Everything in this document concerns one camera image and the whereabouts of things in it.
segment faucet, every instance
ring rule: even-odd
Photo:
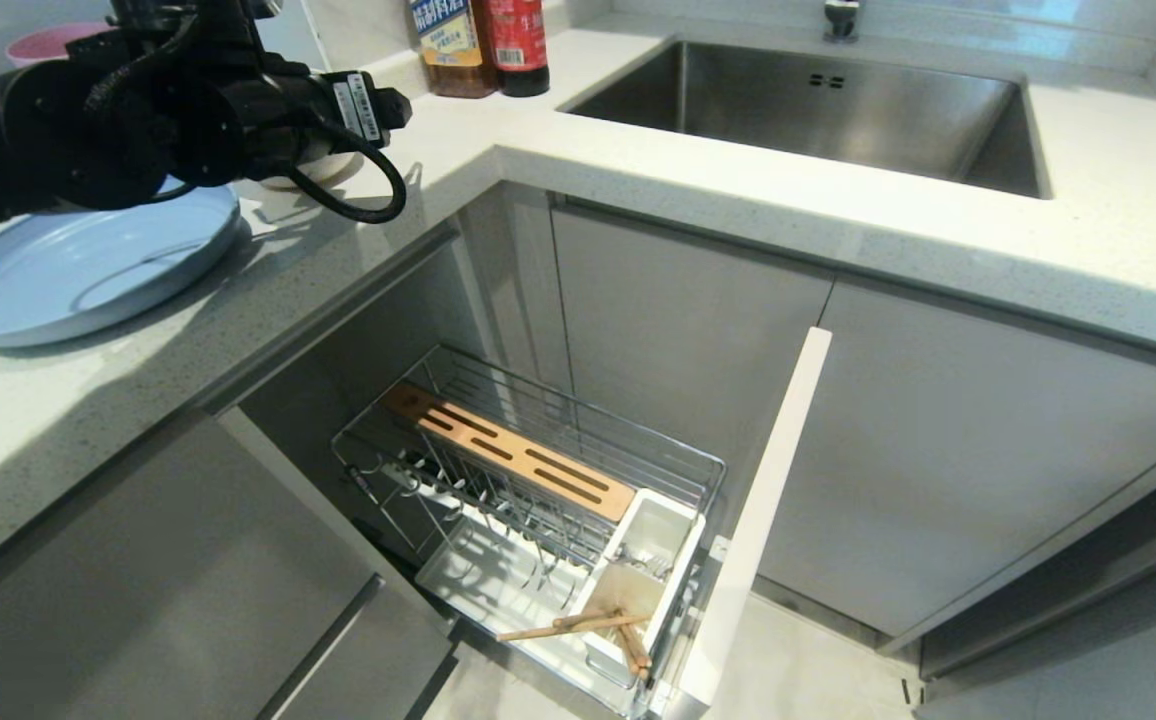
[[[862,12],[861,0],[825,0],[822,6],[827,14],[831,29],[822,34],[822,40],[858,42],[858,34],[854,28],[858,24],[858,13]]]

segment floor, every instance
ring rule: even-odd
[[[476,651],[465,651],[424,720],[575,719]],[[707,719],[912,720],[903,678],[918,685],[911,665],[875,655],[753,594]]]

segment pink bowl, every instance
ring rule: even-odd
[[[62,25],[38,29],[12,42],[5,54],[15,68],[25,68],[44,60],[66,58],[67,44],[111,29],[108,23],[67,23]]]

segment countertop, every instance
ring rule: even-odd
[[[555,111],[682,37],[1021,82],[1052,199]],[[840,47],[787,28],[618,14],[551,37],[549,53],[547,95],[413,102],[410,126],[387,150],[412,188],[397,222],[357,225],[239,183],[252,237],[179,299],[91,337],[0,351],[0,543],[499,181],[1156,343],[1156,95],[1144,79],[906,40]],[[413,77],[410,61],[381,76]],[[385,187],[371,168],[335,186],[364,202]]]

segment stainless steel rack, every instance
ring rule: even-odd
[[[536,543],[540,552],[587,570],[600,559],[614,524],[391,413],[381,398],[400,383],[412,383],[631,488],[655,489],[702,514],[724,478],[725,465],[718,457],[453,347],[436,346],[331,441],[346,477],[377,503],[383,518],[422,561],[435,552],[436,539],[450,542],[451,524],[467,509]],[[416,502],[430,528],[406,529],[392,512],[399,502]]]

